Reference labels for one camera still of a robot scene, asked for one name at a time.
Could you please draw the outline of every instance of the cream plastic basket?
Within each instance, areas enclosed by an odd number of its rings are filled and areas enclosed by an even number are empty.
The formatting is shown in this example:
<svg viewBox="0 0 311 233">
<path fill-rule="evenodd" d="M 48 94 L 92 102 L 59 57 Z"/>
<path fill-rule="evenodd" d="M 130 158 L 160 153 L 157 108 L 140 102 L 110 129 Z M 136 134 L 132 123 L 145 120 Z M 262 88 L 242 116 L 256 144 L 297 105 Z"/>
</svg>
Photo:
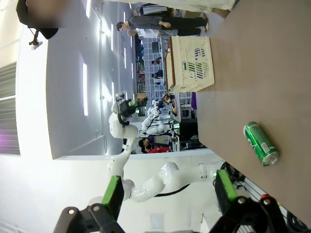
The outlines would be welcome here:
<svg viewBox="0 0 311 233">
<path fill-rule="evenodd" d="M 196 92 L 213 85 L 215 79 L 209 38 L 170 37 L 166 67 L 169 70 L 167 88 L 171 93 Z"/>
</svg>

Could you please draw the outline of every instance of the screw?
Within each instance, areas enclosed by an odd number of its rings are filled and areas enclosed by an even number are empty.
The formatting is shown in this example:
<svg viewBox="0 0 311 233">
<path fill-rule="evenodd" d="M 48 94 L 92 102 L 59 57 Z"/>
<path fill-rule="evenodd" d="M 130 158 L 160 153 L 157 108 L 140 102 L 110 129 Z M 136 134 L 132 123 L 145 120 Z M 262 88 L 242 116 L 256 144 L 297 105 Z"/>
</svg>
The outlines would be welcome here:
<svg viewBox="0 0 311 233">
<path fill-rule="evenodd" d="M 244 203 L 245 203 L 245 198 L 240 198 L 240 199 L 238 199 L 238 203 L 239 203 L 239 204 L 244 204 Z"/>
<path fill-rule="evenodd" d="M 271 203 L 271 201 L 269 199 L 263 200 L 263 204 L 265 205 L 269 205 Z"/>
</svg>

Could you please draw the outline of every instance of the human hand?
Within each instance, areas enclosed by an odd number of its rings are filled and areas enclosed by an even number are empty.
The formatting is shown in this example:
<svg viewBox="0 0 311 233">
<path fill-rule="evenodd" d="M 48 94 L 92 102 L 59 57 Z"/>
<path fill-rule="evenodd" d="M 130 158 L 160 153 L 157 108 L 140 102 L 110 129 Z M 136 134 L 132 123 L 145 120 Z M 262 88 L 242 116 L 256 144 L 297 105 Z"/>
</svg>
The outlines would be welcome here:
<svg viewBox="0 0 311 233">
<path fill-rule="evenodd" d="M 168 22 L 164 22 L 163 26 L 166 27 L 166 28 L 170 28 L 172 25 L 170 23 L 168 23 Z"/>
</svg>

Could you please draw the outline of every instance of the can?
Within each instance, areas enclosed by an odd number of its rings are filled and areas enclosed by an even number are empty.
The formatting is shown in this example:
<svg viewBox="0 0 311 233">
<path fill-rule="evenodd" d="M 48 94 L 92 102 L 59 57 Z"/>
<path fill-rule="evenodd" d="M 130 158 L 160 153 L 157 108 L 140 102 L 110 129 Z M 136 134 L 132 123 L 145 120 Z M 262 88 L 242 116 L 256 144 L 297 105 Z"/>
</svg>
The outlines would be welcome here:
<svg viewBox="0 0 311 233">
<path fill-rule="evenodd" d="M 279 152 L 258 123 L 249 122 L 244 126 L 243 133 L 263 166 L 272 165 L 277 161 Z"/>
</svg>

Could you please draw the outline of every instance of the white shirt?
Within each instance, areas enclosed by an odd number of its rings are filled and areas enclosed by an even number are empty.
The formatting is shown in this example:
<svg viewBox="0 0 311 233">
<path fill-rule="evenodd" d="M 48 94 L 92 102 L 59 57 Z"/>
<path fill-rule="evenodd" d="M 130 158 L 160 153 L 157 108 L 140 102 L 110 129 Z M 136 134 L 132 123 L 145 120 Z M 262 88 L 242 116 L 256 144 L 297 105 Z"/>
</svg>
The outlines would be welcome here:
<svg viewBox="0 0 311 233">
<path fill-rule="evenodd" d="M 160 31 L 154 30 L 154 29 L 140 29 L 136 28 L 136 31 L 138 32 L 139 36 L 142 36 L 144 38 L 157 38 Z"/>
</svg>

